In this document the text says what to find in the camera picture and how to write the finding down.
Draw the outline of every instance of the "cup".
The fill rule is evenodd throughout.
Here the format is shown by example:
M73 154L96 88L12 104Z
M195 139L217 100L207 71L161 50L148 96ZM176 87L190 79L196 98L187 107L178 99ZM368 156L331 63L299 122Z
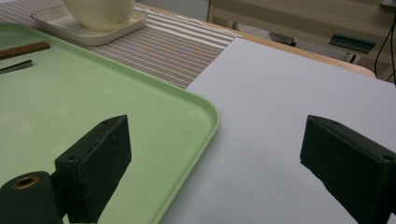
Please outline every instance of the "cup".
M104 33L126 25L134 9L134 0L64 0L64 4L81 25Z

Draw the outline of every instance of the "chopsticks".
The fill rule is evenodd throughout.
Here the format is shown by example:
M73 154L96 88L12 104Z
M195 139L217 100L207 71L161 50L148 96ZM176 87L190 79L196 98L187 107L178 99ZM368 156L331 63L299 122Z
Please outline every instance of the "chopsticks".
M0 50L0 60L8 59L16 56L20 56L23 54L33 53L36 51L40 51L43 49L49 49L50 45L45 41L36 42L33 44L28 44L24 46L19 46L12 49L3 49Z

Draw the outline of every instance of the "white saucer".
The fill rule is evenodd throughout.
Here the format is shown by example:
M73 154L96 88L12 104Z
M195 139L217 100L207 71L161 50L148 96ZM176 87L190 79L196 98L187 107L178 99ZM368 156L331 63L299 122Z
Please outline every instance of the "white saucer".
M32 18L44 30L88 46L100 46L145 26L147 15L134 10L128 24L108 33L88 30L80 25L65 6L34 12Z

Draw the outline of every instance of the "striped table runner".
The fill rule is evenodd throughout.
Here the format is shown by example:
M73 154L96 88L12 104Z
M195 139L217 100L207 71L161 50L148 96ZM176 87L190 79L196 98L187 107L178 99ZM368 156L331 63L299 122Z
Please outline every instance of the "striped table runner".
M16 22L39 29L31 14L63 4L62 0L2 3L0 22ZM146 26L138 31L100 47L66 41L186 88L235 38L234 34L207 27L199 21L136 9L148 14Z

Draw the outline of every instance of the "white paper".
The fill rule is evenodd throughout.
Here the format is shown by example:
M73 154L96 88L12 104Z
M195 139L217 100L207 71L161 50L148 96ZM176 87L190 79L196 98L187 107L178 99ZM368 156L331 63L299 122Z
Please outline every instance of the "white paper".
M308 115L396 149L392 84L243 39L188 90L217 106L221 124L163 223L356 223L300 164Z

